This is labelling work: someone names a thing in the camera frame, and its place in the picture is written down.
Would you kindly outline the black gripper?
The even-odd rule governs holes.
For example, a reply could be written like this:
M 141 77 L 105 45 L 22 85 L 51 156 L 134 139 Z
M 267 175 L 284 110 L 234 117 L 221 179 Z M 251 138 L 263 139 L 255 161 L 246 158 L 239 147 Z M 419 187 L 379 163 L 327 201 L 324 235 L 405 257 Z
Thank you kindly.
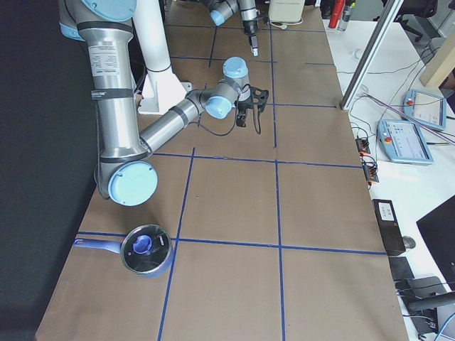
M 254 109 L 253 96 L 250 90 L 243 92 L 235 102 L 236 114 L 235 123 L 238 127 L 247 126 L 247 111 Z
M 242 32 L 248 36 L 251 52 L 255 57 L 257 57 L 259 55 L 256 36 L 258 32 L 258 18 L 242 18 Z

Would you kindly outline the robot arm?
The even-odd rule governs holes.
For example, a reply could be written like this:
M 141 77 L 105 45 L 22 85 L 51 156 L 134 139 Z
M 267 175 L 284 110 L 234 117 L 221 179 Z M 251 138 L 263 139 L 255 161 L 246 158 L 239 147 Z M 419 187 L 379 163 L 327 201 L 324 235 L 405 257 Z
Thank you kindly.
M 243 33 L 248 37 L 252 54 L 259 55 L 257 32 L 259 30 L 259 11 L 253 0 L 202 1 L 209 10 L 210 17 L 216 26 L 223 25 L 237 12 L 240 13 Z
M 253 88 L 246 62 L 228 58 L 223 78 L 208 90 L 187 91 L 173 78 L 167 92 L 176 105 L 161 110 L 143 130 L 137 123 L 135 84 L 129 42 L 137 38 L 153 100 L 159 78 L 173 71 L 157 1 L 60 1 L 62 34 L 87 45 L 94 88 L 92 99 L 101 134 L 95 180 L 102 197 L 120 205 L 146 202 L 155 192 L 158 176 L 147 158 L 185 129 L 202 113 L 225 118 L 232 109 L 253 105 Z

